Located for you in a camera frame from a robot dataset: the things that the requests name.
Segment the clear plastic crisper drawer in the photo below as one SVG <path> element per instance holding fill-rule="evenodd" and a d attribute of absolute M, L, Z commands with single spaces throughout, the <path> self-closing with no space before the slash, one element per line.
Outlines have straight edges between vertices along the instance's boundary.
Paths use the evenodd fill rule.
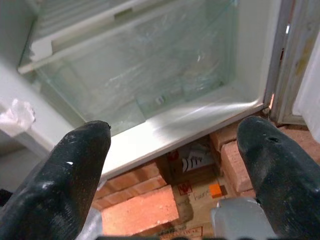
<path fill-rule="evenodd" d="M 170 12 L 36 72 L 83 120 L 106 121 L 116 135 L 225 86 L 234 31 L 233 11 Z"/>

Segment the glass fridge shelf white trim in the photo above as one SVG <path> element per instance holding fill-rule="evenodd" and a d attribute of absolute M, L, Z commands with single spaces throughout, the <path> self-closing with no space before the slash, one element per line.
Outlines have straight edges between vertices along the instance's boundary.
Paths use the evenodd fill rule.
<path fill-rule="evenodd" d="M 21 74 L 86 65 L 111 76 L 225 68 L 237 0 L 43 0 Z"/>

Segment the white crumpled tape piece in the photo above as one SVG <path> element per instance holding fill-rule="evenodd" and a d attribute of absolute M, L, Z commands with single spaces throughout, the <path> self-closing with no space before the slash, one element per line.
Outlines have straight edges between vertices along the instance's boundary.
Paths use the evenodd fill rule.
<path fill-rule="evenodd" d="M 0 130 L 13 138 L 26 132 L 35 120 L 32 105 L 27 101 L 15 98 L 11 107 L 0 113 Z"/>

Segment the silver fridge with green sticker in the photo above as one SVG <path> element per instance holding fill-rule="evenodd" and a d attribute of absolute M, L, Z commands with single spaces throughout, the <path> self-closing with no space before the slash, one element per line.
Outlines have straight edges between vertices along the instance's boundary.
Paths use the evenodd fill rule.
<path fill-rule="evenodd" d="M 29 102 L 35 122 L 0 130 L 0 189 L 14 192 L 60 139 L 89 121 L 48 90 L 37 70 L 22 74 L 44 0 L 0 0 L 0 113 Z M 112 134 L 100 181 L 264 109 L 278 124 L 305 125 L 320 142 L 320 0 L 236 0 L 232 73 L 208 94 Z"/>

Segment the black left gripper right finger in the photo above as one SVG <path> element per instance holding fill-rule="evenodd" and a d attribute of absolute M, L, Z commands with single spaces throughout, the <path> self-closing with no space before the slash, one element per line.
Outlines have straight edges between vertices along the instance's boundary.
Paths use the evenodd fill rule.
<path fill-rule="evenodd" d="M 320 166 L 262 117 L 243 119 L 236 140 L 256 198 L 276 235 L 320 240 Z"/>

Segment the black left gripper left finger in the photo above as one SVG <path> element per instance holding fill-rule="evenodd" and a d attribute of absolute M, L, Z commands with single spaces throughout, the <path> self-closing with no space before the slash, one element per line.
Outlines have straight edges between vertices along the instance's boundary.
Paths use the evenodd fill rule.
<path fill-rule="evenodd" d="M 68 132 L 0 210 L 0 240 L 75 240 L 110 146 L 107 122 L 90 121 Z"/>

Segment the printed brown cardboard box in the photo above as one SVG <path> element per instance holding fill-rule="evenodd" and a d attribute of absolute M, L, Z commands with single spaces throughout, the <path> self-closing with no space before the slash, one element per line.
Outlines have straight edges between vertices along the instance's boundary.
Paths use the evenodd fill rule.
<path fill-rule="evenodd" d="M 207 138 L 178 147 L 157 159 L 161 174 L 169 184 L 202 171 L 218 172 L 219 161 L 219 153 Z"/>

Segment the flat brown cardboard sheet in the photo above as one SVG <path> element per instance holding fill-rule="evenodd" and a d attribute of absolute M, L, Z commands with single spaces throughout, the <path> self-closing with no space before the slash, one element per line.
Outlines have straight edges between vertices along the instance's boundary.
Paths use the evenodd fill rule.
<path fill-rule="evenodd" d="M 172 185 L 179 219 L 158 233 L 161 240 L 186 237 L 201 240 L 212 237 L 211 209 L 219 200 L 236 198 L 236 191 L 223 176 L 193 176 Z"/>

